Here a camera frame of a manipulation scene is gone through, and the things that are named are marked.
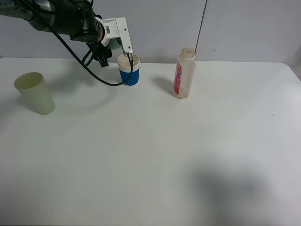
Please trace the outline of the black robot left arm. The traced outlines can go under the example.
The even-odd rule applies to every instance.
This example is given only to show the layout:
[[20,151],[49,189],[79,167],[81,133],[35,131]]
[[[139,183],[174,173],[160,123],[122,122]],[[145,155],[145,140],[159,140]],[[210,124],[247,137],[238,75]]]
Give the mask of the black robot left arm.
[[89,51],[82,62],[88,66],[92,60],[101,67],[108,66],[111,50],[101,41],[105,36],[102,17],[93,11],[88,0],[2,0],[3,16],[21,18],[38,31],[68,35],[73,41],[87,44]]

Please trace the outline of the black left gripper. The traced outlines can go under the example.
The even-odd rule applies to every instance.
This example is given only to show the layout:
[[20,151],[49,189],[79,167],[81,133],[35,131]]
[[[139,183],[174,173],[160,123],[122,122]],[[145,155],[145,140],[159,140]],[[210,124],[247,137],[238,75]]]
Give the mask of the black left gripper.
[[89,50],[87,55],[94,54],[94,60],[98,61],[101,67],[107,67],[109,65],[108,59],[112,57],[112,51],[110,48],[105,47],[100,42],[86,42]]

